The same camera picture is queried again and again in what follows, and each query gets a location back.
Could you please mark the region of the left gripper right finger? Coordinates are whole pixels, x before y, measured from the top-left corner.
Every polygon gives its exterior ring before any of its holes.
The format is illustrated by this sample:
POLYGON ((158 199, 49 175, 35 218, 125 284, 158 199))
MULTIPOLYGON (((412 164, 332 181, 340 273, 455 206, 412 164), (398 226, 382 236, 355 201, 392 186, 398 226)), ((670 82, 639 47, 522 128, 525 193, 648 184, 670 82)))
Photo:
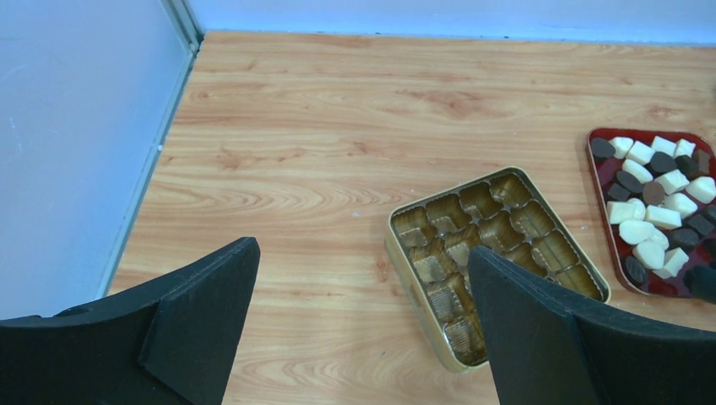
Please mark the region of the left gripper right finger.
POLYGON ((715 335, 639 316, 474 254, 503 404, 712 404, 715 335))

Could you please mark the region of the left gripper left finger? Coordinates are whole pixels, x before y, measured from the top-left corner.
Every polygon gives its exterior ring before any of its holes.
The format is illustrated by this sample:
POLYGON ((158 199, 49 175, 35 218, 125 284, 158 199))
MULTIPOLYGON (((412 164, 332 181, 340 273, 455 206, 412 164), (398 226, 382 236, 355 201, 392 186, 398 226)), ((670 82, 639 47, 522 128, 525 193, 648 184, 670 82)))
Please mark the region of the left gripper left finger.
POLYGON ((2 403, 221 403, 260 256, 242 237, 120 293, 2 321, 2 403))

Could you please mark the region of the gold chocolate tin box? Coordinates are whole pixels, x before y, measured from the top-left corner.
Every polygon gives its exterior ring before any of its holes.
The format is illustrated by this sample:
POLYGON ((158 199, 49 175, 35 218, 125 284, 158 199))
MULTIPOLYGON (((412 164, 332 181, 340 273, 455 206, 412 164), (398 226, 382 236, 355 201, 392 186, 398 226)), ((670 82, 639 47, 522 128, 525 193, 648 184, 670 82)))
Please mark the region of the gold chocolate tin box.
POLYGON ((387 254, 442 366, 488 362, 474 301, 474 254, 599 302, 611 289, 541 190, 508 166, 395 208, 387 254))

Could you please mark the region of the metal tongs black tips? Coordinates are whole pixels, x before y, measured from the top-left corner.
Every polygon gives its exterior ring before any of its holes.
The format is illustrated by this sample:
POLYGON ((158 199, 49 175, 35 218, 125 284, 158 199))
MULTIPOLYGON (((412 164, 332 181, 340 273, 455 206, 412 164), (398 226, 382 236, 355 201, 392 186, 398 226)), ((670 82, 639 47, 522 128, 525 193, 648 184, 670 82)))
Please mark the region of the metal tongs black tips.
POLYGON ((715 269, 707 265, 696 265, 686 270, 683 283, 690 294, 708 303, 716 303, 715 269))

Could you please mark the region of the red chocolate tray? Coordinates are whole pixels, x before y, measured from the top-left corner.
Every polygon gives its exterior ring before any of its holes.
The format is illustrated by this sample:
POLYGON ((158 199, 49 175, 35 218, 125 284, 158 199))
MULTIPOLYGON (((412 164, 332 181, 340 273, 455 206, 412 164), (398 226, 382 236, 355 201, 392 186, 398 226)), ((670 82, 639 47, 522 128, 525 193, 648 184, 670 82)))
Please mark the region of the red chocolate tray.
POLYGON ((587 157, 616 276, 646 295, 694 298, 696 265, 715 269, 715 152, 688 132, 598 128, 587 157))

